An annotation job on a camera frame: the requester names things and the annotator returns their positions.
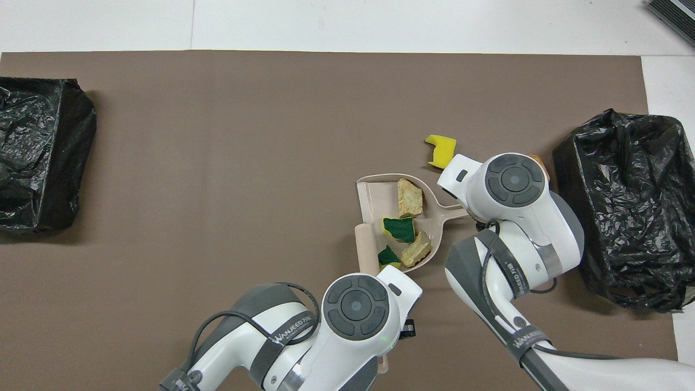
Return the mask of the pale toy toast piece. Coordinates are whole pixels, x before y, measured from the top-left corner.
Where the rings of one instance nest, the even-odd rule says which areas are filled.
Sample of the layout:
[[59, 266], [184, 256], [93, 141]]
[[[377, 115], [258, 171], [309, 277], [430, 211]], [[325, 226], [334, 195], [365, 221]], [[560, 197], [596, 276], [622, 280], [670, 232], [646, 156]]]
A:
[[397, 181], [398, 218], [416, 218], [424, 212], [422, 190], [405, 178]]

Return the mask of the large green yellow sponge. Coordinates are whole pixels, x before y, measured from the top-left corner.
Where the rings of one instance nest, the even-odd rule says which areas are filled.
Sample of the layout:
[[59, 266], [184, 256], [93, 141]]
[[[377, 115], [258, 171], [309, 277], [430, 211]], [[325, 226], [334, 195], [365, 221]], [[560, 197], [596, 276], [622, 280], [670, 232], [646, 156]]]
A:
[[404, 218], [382, 218], [382, 227], [387, 237], [400, 243], [413, 243], [415, 241], [415, 224], [412, 216]]

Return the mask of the beige plastic dustpan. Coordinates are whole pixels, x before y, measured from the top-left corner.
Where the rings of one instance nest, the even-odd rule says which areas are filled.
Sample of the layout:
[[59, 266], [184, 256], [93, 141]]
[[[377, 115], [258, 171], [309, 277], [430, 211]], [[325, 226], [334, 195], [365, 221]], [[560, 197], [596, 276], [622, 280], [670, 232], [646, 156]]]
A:
[[362, 223], [373, 225], [378, 253], [386, 245], [389, 245], [400, 256], [402, 250], [407, 247], [407, 243], [400, 243], [387, 237], [382, 227], [382, 218], [396, 218], [398, 216], [396, 185], [400, 178], [409, 180], [424, 194], [424, 212], [414, 218], [415, 232], [426, 232], [432, 243], [432, 250], [425, 259], [411, 268], [404, 265], [400, 267], [402, 272], [409, 273], [412, 270], [420, 269], [434, 258], [444, 238], [444, 227], [447, 221], [462, 219], [471, 223], [472, 218], [459, 204], [442, 205], [434, 191], [416, 176], [402, 173], [363, 176], [356, 182]]

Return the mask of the dark grey ribbed panel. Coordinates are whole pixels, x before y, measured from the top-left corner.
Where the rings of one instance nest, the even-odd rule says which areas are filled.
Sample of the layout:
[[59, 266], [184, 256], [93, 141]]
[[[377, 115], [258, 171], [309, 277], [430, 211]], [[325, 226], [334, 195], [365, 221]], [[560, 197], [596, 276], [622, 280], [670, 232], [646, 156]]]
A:
[[695, 36], [695, 0], [650, 0], [646, 9], [671, 29]]

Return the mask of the brown table mat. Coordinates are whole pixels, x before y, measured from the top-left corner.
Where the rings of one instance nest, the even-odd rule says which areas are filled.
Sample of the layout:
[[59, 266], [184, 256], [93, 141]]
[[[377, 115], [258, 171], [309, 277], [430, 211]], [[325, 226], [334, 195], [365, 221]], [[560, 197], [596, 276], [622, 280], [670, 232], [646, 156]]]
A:
[[72, 227], [0, 234], [0, 391], [156, 391], [254, 285], [320, 299], [358, 271], [358, 178], [453, 203], [430, 134], [553, 171], [583, 122], [648, 112], [638, 56], [5, 53], [0, 75], [76, 79], [97, 112]]

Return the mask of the black bag lined bin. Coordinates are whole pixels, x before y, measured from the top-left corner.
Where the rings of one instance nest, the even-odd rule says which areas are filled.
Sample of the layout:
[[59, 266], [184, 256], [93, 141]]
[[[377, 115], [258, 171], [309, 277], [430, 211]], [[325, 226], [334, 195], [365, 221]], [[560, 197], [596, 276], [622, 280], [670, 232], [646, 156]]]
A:
[[97, 130], [76, 79], [0, 77], [0, 232], [69, 228]]
[[658, 313], [695, 302], [695, 156], [678, 119], [608, 109], [553, 149], [553, 167], [589, 291]]

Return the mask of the small green yellow sponge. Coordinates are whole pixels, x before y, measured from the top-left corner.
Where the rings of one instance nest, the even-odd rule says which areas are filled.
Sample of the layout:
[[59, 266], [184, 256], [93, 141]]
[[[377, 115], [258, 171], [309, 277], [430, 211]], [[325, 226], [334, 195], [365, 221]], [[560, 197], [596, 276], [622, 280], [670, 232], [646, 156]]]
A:
[[385, 269], [385, 267], [387, 266], [392, 266], [396, 269], [400, 269], [402, 265], [401, 259], [389, 245], [386, 245], [384, 249], [377, 253], [377, 260], [379, 262], [380, 270]]

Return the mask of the all yellow sponge piece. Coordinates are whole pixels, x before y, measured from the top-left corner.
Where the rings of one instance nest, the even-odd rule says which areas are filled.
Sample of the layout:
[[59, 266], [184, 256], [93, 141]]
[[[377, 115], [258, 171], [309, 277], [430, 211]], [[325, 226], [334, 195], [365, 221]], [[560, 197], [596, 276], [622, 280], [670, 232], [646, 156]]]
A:
[[425, 143], [433, 148], [429, 165], [444, 170], [454, 158], [457, 139], [432, 134], [427, 136]]

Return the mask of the striped toy croissant piece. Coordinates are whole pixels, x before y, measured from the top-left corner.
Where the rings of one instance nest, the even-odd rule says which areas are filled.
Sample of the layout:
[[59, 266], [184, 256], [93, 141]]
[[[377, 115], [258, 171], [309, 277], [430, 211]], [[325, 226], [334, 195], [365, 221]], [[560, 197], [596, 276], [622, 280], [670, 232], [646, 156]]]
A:
[[414, 242], [407, 245], [401, 252], [401, 262], [411, 268], [421, 262], [432, 250], [432, 243], [426, 232], [419, 231]]

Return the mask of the beige hand brush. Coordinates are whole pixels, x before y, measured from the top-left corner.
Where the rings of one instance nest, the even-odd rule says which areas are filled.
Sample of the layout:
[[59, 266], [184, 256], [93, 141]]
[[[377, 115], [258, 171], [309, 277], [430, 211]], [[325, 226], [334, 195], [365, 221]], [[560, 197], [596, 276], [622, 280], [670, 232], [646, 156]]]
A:
[[355, 226], [355, 241], [358, 270], [361, 273], [376, 276], [380, 272], [377, 243], [372, 224], [362, 223]]

